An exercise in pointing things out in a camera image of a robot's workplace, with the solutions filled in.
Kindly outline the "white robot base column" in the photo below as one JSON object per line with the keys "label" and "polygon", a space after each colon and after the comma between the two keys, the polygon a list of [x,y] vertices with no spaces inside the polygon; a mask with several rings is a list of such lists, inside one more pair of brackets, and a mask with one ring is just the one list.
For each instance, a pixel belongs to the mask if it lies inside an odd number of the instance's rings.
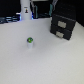
{"label": "white robot base column", "polygon": [[30,0],[20,0],[21,2],[21,19],[30,20],[32,18],[32,13],[30,9]]}

